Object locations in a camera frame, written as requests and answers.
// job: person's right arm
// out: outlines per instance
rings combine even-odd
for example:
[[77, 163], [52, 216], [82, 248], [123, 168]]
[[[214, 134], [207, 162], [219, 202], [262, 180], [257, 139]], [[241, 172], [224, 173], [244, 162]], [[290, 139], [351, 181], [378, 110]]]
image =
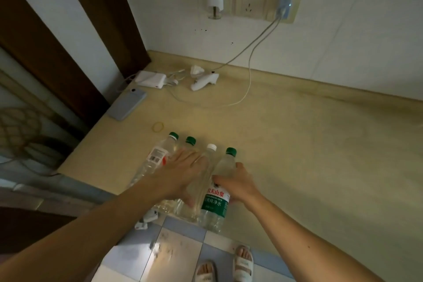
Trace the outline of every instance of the person's right arm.
[[266, 199], [242, 163], [233, 177], [213, 180], [250, 210], [263, 226], [298, 282], [381, 282], [376, 274], [331, 243], [313, 234]]

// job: tile floor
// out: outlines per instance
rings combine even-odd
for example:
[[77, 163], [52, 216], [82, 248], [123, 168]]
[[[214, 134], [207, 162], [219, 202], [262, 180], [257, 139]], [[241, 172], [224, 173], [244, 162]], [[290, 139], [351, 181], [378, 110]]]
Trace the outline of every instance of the tile floor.
[[[232, 282], [238, 242], [170, 216], [130, 231], [104, 257], [92, 282], [190, 282], [197, 264], [212, 259], [219, 282]], [[280, 257], [252, 249], [253, 281], [294, 282]]]

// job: smartphone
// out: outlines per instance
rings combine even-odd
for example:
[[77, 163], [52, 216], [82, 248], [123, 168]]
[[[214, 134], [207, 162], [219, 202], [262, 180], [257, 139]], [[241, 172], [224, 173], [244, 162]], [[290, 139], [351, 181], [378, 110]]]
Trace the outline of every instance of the smartphone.
[[129, 92], [124, 92], [114, 101], [107, 115], [119, 121], [124, 120], [146, 96], [147, 93], [143, 90], [131, 88]]

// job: plastic bottle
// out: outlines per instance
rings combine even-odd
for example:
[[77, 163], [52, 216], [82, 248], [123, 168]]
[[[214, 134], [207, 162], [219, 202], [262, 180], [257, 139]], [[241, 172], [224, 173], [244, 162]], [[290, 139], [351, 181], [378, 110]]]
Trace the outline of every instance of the plastic bottle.
[[[197, 140], [194, 137], [188, 136], [185, 140], [184, 147], [193, 148], [196, 142]], [[159, 204], [156, 204], [154, 209], [163, 213], [171, 213], [175, 209], [175, 203], [176, 202], [173, 199], [164, 199]]]
[[200, 209], [203, 204], [205, 189], [209, 188], [210, 178], [212, 175], [213, 161], [216, 154], [216, 145], [207, 145], [206, 151], [201, 155], [207, 158], [208, 167], [203, 170], [196, 180], [190, 183], [187, 187], [188, 193], [194, 198], [194, 207], [186, 205], [181, 199], [178, 199], [175, 206], [175, 215], [181, 219], [196, 222], [200, 215]]
[[[232, 176], [236, 168], [235, 156], [236, 149], [228, 147], [225, 156], [217, 163], [212, 174]], [[198, 224], [209, 231], [220, 232], [225, 220], [229, 199], [229, 193], [220, 185], [212, 182], [204, 197]]]
[[170, 132], [167, 139], [154, 146], [150, 154], [135, 173], [135, 176], [129, 183], [128, 188], [137, 183], [141, 177], [152, 174], [158, 167], [166, 165], [168, 158], [175, 152], [176, 141], [178, 138], [179, 136], [177, 133]]

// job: sandal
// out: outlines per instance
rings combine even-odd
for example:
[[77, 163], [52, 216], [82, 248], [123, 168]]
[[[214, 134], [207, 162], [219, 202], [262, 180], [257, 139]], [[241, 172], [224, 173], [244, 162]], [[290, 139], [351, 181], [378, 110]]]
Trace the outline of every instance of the sandal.
[[[238, 255], [238, 251], [243, 248], [245, 250], [248, 250], [248, 252], [251, 255], [251, 261], [247, 260], [245, 258], [242, 258]], [[248, 269], [251, 271], [251, 273], [249, 274], [248, 272], [242, 270], [242, 269], [235, 269], [236, 266], [240, 266], [242, 268]], [[237, 282], [252, 282], [252, 271], [254, 269], [254, 259], [252, 257], [252, 253], [250, 251], [250, 249], [248, 247], [246, 247], [245, 245], [239, 245], [236, 250], [235, 250], [235, 255], [234, 255], [234, 265], [233, 265], [233, 270], [232, 270], [232, 275], [234, 277], [234, 281]]]
[[[198, 271], [203, 267], [204, 264], [211, 265], [212, 272], [198, 274]], [[194, 273], [194, 282], [217, 282], [217, 270], [216, 264], [212, 260], [207, 260], [197, 266]]]

